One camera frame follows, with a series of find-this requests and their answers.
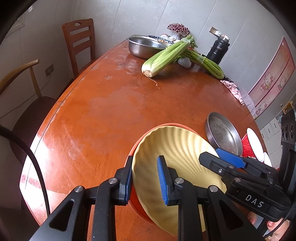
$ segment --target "power socket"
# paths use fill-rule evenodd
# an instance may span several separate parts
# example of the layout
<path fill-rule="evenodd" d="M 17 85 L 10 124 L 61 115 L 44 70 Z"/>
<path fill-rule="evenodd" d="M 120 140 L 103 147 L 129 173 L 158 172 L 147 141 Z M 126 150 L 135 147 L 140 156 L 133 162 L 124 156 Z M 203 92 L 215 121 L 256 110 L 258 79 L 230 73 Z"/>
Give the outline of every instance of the power socket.
<path fill-rule="evenodd" d="M 209 30 L 209 32 L 211 34 L 214 34 L 215 36 L 217 37 L 220 37 L 221 36 L 221 32 L 219 32 L 217 29 L 215 29 L 214 27 L 211 27 L 211 29 Z"/>
<path fill-rule="evenodd" d="M 46 77 L 49 76 L 54 71 L 54 65 L 52 64 L 45 70 Z"/>

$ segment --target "blue gripper pad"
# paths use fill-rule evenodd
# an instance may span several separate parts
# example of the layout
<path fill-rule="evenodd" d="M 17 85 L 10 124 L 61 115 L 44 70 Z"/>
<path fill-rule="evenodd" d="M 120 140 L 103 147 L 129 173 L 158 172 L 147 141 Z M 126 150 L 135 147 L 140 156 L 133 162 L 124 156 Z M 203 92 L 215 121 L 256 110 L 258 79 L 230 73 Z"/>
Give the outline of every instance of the blue gripper pad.
<path fill-rule="evenodd" d="M 162 167 L 160 157 L 157 158 L 157 171 L 158 171 L 158 177 L 160 182 L 161 195 L 163 197 L 163 201 L 165 202 L 165 205 L 168 205 L 168 188 L 165 181 L 165 175 L 163 172 L 163 167 Z"/>
<path fill-rule="evenodd" d="M 131 169 L 128 173 L 128 178 L 127 178 L 127 184 L 126 184 L 126 193 L 124 195 L 124 201 L 125 203 L 128 203 L 129 199 L 130 199 L 130 196 L 131 196 Z"/>
<path fill-rule="evenodd" d="M 216 153 L 218 154 L 221 160 L 234 165 L 236 168 L 245 168 L 246 166 L 246 164 L 243 162 L 240 156 L 237 156 L 220 148 L 216 149 Z"/>

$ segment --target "dish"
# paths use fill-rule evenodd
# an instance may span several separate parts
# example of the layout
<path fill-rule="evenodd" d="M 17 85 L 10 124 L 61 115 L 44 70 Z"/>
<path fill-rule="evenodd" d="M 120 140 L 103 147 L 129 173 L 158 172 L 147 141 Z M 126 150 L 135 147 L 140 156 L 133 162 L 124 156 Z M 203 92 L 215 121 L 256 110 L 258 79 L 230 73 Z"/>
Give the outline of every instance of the dish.
<path fill-rule="evenodd" d="M 205 122 L 207 138 L 215 149 L 221 148 L 235 155 L 242 155 L 242 141 L 233 124 L 223 115 L 211 112 Z"/>
<path fill-rule="evenodd" d="M 263 152 L 263 148 L 262 148 L 262 145 L 261 145 L 261 142 L 260 142 L 258 136 L 251 128 L 247 129 L 247 135 L 248 135 L 248 139 L 249 139 L 251 148 L 252 148 L 257 160 L 260 162 L 264 162 L 264 152 Z"/>
<path fill-rule="evenodd" d="M 170 46 L 170 45 L 174 44 L 174 42 L 172 42 L 170 40 L 167 40 L 167 39 L 163 39 L 163 38 L 158 37 L 158 36 L 148 35 L 148 37 L 153 38 L 153 39 L 159 39 L 160 42 L 165 43 L 166 46 Z"/>
<path fill-rule="evenodd" d="M 156 40 L 152 40 L 148 37 L 140 37 L 139 35 L 135 37 L 131 36 L 126 40 L 128 40 L 128 49 L 130 53 L 143 59 L 149 59 L 166 48 L 165 45 Z"/>
<path fill-rule="evenodd" d="M 145 36 L 145 35 L 134 34 L 134 35 L 130 36 L 130 38 L 131 38 L 131 37 L 140 37 L 140 38 L 146 38 L 146 39 L 151 39 L 151 40 L 153 40 L 153 41 L 157 41 L 156 39 L 150 37 L 150 35 Z"/>
<path fill-rule="evenodd" d="M 199 154 L 215 150 L 199 135 L 175 126 L 162 126 L 148 133 L 137 146 L 133 156 L 133 184 L 137 197 L 151 220 L 172 235 L 178 234 L 178 206 L 167 207 L 162 200 L 157 172 L 157 157 L 164 155 L 167 165 L 175 168 L 180 177 L 192 184 L 207 188 L 226 186 L 221 177 L 201 166 Z M 202 231 L 205 230 L 202 209 L 199 206 Z"/>
<path fill-rule="evenodd" d="M 266 152 L 264 152 L 264 164 L 272 167 L 270 158 L 269 158 L 269 156 L 268 156 L 268 154 Z"/>
<path fill-rule="evenodd" d="M 130 150 L 128 156 L 133 156 L 134 153 L 135 153 L 135 150 L 137 148 L 137 146 L 139 145 L 139 143 L 141 142 L 141 140 L 148 134 L 150 133 L 152 130 L 158 128 L 158 127 L 161 127 L 161 126 L 176 126 L 176 127 L 181 127 L 183 129 L 186 129 L 186 130 L 189 130 L 193 133 L 195 133 L 196 135 L 198 135 L 198 133 L 189 128 L 188 126 L 185 126 L 185 125 L 182 125 L 182 124 L 179 124 L 179 123 L 165 123 L 165 124 L 161 124 L 159 126 L 156 126 L 154 128 L 152 128 L 151 130 L 147 131 L 144 135 L 142 135 L 139 140 L 134 144 L 134 146 L 132 147 L 132 149 Z M 149 218 L 149 216 L 146 214 L 145 210 L 143 209 L 138 197 L 137 197 L 137 194 L 136 194 L 136 191 L 135 191 L 135 187 L 132 185 L 132 189 L 131 189 L 131 198 L 130 198 L 130 201 L 128 202 L 128 204 L 131 206 L 131 208 L 145 221 L 147 221 L 148 223 L 151 223 L 151 224 L 154 224 L 155 223 Z"/>

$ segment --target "stainless steel bowl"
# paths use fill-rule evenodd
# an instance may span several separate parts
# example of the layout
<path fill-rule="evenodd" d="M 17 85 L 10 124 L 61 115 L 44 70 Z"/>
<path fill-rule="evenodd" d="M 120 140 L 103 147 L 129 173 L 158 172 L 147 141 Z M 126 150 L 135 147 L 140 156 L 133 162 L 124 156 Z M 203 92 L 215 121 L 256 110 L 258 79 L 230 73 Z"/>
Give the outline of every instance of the stainless steel bowl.
<path fill-rule="evenodd" d="M 143 59 L 149 59 L 166 48 L 165 45 L 150 38 L 131 36 L 126 40 L 129 42 L 128 49 L 131 54 Z"/>
<path fill-rule="evenodd" d="M 145 39 L 151 39 L 153 41 L 156 41 L 156 42 L 159 42 L 159 43 L 163 44 L 166 47 L 171 46 L 171 44 L 169 44 L 169 43 L 161 42 L 158 39 L 151 38 L 151 37 L 148 37 L 148 36 L 145 36 L 145 35 L 137 35 L 137 34 L 134 34 L 134 35 L 132 35 L 130 37 L 141 37 L 141 38 L 145 38 Z"/>
<path fill-rule="evenodd" d="M 212 147 L 242 155 L 242 141 L 233 124 L 223 115 L 211 112 L 205 122 L 205 132 Z"/>

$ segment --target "electrical wire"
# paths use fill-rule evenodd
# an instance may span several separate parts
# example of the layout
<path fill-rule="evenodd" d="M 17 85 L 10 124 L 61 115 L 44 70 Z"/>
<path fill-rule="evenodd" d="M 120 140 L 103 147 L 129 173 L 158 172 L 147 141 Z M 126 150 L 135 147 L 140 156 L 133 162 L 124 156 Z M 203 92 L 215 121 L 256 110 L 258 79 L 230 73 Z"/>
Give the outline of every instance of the electrical wire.
<path fill-rule="evenodd" d="M 264 235 L 263 238 L 266 239 L 268 236 L 272 235 L 278 228 L 288 219 L 293 207 L 296 205 L 296 200 L 294 200 L 293 204 L 291 205 L 289 211 L 287 212 L 286 216 L 284 219 L 272 230 L 270 231 L 267 235 Z"/>
<path fill-rule="evenodd" d="M 23 151 L 31 159 L 31 161 L 33 163 L 33 166 L 34 166 L 34 168 L 36 170 L 37 176 L 39 178 L 39 181 L 40 181 L 40 186 L 41 186 L 41 189 L 42 189 L 42 192 L 43 192 L 43 197 L 44 197 L 44 202 L 45 202 L 46 214 L 47 214 L 47 217 L 48 217 L 50 215 L 49 201 L 48 201 L 47 191 L 46 191 L 46 187 L 45 187 L 45 182 L 44 182 L 42 172 L 41 172 L 41 169 L 40 169 L 40 166 L 39 166 L 39 164 L 37 162 L 36 157 L 34 156 L 31 149 L 28 147 L 28 145 L 21 138 L 19 138 L 11 130 L 7 129 L 6 127 L 4 127 L 2 125 L 0 125 L 0 136 L 5 137 L 9 141 L 11 141 L 11 142 L 15 143 L 16 145 L 18 145 L 21 149 L 23 149 Z"/>

